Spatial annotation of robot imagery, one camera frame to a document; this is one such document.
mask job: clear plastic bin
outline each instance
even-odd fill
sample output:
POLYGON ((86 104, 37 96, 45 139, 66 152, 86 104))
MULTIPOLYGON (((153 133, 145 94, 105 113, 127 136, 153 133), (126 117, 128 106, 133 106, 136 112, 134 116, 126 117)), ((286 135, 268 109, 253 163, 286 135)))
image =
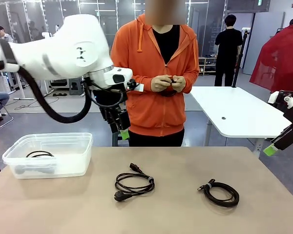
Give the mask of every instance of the clear plastic bin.
POLYGON ((2 159, 18 179, 83 176, 91 159, 92 142, 90 133, 27 135, 15 142, 2 159), (54 157, 26 157, 38 150, 54 157))

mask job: white door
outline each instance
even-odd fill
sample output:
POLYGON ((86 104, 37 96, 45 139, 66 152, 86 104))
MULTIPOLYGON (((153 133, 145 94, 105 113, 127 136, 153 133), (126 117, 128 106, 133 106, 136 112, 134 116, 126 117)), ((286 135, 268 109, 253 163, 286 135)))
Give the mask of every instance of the white door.
POLYGON ((275 35, 284 21, 284 12, 261 12, 255 14, 243 73, 252 75, 259 53, 264 44, 275 35))

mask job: chair leg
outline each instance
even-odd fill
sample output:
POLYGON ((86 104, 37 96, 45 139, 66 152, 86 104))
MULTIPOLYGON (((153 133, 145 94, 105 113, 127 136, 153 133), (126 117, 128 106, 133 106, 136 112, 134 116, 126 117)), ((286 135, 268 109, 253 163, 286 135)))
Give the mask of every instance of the chair leg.
POLYGON ((8 114, 8 116, 11 117, 11 119, 9 121, 7 121, 6 123, 4 123, 3 125, 1 125, 0 128, 3 128, 5 125, 7 125, 8 123, 10 123, 10 122, 12 122, 14 120, 14 118, 10 115, 10 113, 7 111, 7 109, 4 106, 2 106, 2 107, 5 109, 5 111, 8 114))

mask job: orange jacket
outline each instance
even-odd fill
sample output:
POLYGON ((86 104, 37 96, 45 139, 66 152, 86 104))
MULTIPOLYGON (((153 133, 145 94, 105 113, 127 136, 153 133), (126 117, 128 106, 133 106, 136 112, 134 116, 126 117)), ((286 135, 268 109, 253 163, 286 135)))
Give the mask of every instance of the orange jacket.
POLYGON ((144 84, 143 92, 128 93, 126 106, 132 132, 162 137, 183 129, 186 121, 183 93, 188 94, 197 80, 198 54, 196 34, 186 25, 180 26, 179 47, 168 64, 161 56, 152 26, 145 24, 144 14, 121 27, 112 47, 113 63, 132 69, 133 78, 144 84), (160 75, 184 76, 187 84, 183 93, 163 97, 152 92, 151 80, 160 75))

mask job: man in orange hoodie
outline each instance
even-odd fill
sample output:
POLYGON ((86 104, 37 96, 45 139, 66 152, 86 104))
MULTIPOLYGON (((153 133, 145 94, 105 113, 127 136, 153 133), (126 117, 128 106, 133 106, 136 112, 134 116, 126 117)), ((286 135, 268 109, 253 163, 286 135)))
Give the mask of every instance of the man in orange hoodie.
POLYGON ((168 14, 178 10, 180 2, 184 6, 179 0, 148 0, 146 14, 121 27, 115 36, 114 65, 132 69, 133 78, 144 85, 143 92, 128 93, 130 146, 182 145, 183 93, 188 94, 197 80, 199 55, 194 31, 168 14))

